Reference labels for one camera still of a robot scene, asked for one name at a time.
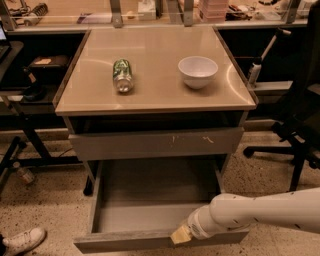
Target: shoe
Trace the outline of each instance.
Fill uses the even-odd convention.
[[[14,256],[37,247],[46,237],[43,228],[32,228],[11,238],[4,238],[2,243],[7,247],[3,256]]]

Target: white bowl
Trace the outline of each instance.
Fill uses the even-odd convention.
[[[178,68],[183,82],[192,89],[200,89],[208,85],[218,71],[217,63],[201,56],[182,59]]]

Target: green can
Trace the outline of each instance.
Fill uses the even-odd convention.
[[[120,93],[129,92],[133,88],[129,61],[120,59],[113,64],[113,85]]]

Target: drawer front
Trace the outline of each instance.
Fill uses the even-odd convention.
[[[82,161],[233,153],[243,128],[70,135]]]

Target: speckled floor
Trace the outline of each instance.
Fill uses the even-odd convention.
[[[0,159],[14,133],[0,132]],[[58,156],[71,146],[64,131],[43,133],[52,155]],[[261,196],[282,193],[288,189],[292,166],[289,156],[256,153],[251,159],[242,155],[248,145],[278,144],[276,135],[267,131],[246,132],[237,152],[231,157],[223,180],[227,192]],[[34,155],[28,144],[21,157]],[[25,255],[77,256],[82,255],[73,245],[73,238],[87,230],[91,197],[83,195],[86,171],[83,166],[32,168],[37,179],[25,186],[11,173],[2,186],[0,201],[0,231],[12,236],[34,226],[48,231],[46,240]],[[298,189],[320,185],[320,172],[305,166]],[[254,225],[240,244],[215,245],[196,248],[158,249],[99,255],[320,255],[320,235],[292,231],[267,225]]]

